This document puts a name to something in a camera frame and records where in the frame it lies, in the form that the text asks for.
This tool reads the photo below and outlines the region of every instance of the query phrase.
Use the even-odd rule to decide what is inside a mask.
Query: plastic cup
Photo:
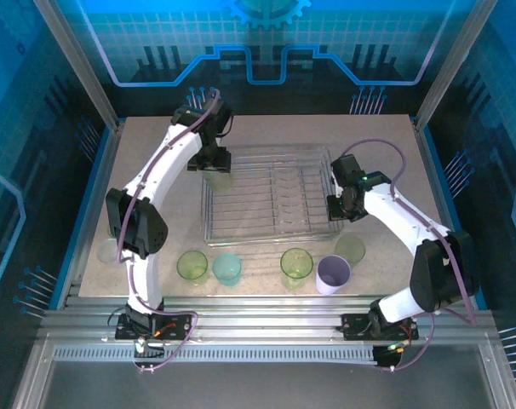
[[[207,184],[213,189],[213,192],[222,192],[232,187],[232,175],[224,172],[214,172],[205,170],[204,179]]]
[[[364,258],[366,246],[357,236],[346,234],[335,243],[334,253],[343,257],[350,265],[356,266]]]
[[[351,266],[341,256],[332,254],[317,266],[317,291],[329,296],[339,291],[351,279]]]
[[[97,258],[109,267],[120,267],[117,261],[118,242],[116,239],[106,239],[97,248]]]
[[[201,285],[209,278],[207,257],[197,250],[184,253],[176,263],[176,271],[192,285]]]
[[[289,249],[281,257],[281,269],[284,285],[295,289],[303,285],[305,278],[312,272],[312,257],[303,249]]]
[[[223,285],[233,287],[241,279],[241,260],[233,253],[220,254],[213,261],[213,274]]]

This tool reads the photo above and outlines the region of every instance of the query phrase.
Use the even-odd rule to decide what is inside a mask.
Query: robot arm
[[[335,195],[328,197],[330,220],[355,222],[367,215],[381,220],[402,240],[414,257],[410,286],[372,303],[370,316],[377,322],[376,333],[396,326],[423,312],[432,312],[461,299],[453,267],[431,226],[450,244],[462,273],[468,295],[478,288],[474,275],[473,242],[465,232],[451,232],[402,197],[418,218],[402,208],[391,195],[391,181],[381,172],[366,174],[353,155],[343,156],[332,163]]]
[[[210,104],[214,104],[210,115],[189,132],[188,128],[204,115]],[[188,106],[179,108],[145,167],[122,191],[113,188],[106,196],[111,234],[120,240],[124,215],[137,195],[123,237],[123,258],[131,259],[126,262],[126,267],[135,283],[135,291],[129,292],[126,314],[131,321],[152,333],[157,317],[153,317],[151,310],[163,307],[157,253],[168,236],[167,225],[158,209],[183,169],[229,173],[231,154],[224,147],[218,147],[216,139],[223,136],[221,132],[231,117],[231,109],[222,100],[208,101],[203,110]]]

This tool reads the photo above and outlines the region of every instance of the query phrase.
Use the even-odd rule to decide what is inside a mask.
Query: black bracket
[[[123,218],[132,196],[126,189],[112,188],[106,194],[106,213],[111,235],[119,239]],[[137,253],[144,260],[149,254],[157,253],[167,240],[167,225],[149,198],[138,199],[131,211],[128,229],[123,241],[125,250]]]
[[[411,318],[379,334],[372,331],[373,328],[368,314],[343,314],[341,326],[335,329],[343,333],[345,341],[405,341],[410,339],[410,334],[412,340],[419,339],[417,325]]]
[[[188,161],[187,170],[213,170],[230,173],[232,170],[232,154],[225,147],[203,148],[202,151],[204,152],[197,153]]]
[[[120,314],[114,337],[120,340],[137,340],[144,337],[145,339],[182,341],[192,328],[190,314],[174,316],[154,314],[152,318],[154,325],[151,331],[151,327],[139,325],[137,322],[129,320],[128,315]]]
[[[366,174],[354,155],[346,155],[336,159],[331,164],[332,183],[334,178],[343,189],[340,198],[330,195],[326,198],[328,217],[332,221],[348,220],[356,222],[368,215],[364,208],[364,196],[374,186],[390,183],[391,180],[381,172]]]

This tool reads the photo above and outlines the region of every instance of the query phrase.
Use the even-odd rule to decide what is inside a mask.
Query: dish rack
[[[210,246],[331,239],[330,152],[321,146],[235,147],[231,187],[202,191],[202,232]]]

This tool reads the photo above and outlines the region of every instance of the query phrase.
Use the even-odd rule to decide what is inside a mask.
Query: tabletop
[[[157,149],[169,127],[169,117],[128,118],[119,143],[108,188],[123,188],[142,169]],[[222,144],[230,147],[316,144],[327,147],[336,158],[345,147],[365,138],[382,138],[399,146],[408,159],[407,169],[398,182],[400,192],[432,219],[439,221],[432,189],[427,179],[410,118],[406,115],[306,115],[239,116]],[[368,173],[380,170],[393,177],[401,165],[399,155],[389,146],[363,144],[353,149],[360,166]],[[239,245],[211,248],[201,234],[202,175],[182,171],[163,202],[160,214],[169,227],[169,237],[159,253],[159,282],[165,296],[222,295],[315,295],[314,275],[318,261],[335,249],[345,233],[364,241],[364,259],[353,266],[350,282],[340,294],[389,294],[409,284],[412,257],[402,242],[373,216],[355,223],[343,222],[341,235],[330,240],[298,243],[314,260],[312,274],[297,290],[282,282],[279,260],[291,244]],[[109,267],[97,257],[99,245],[108,235],[106,207],[103,203],[95,229],[80,297],[127,296],[124,267]],[[209,271],[216,256],[235,252],[242,260],[241,280],[234,287],[222,285],[211,273],[200,286],[189,285],[176,272],[176,261],[187,250],[200,250],[209,260]]]

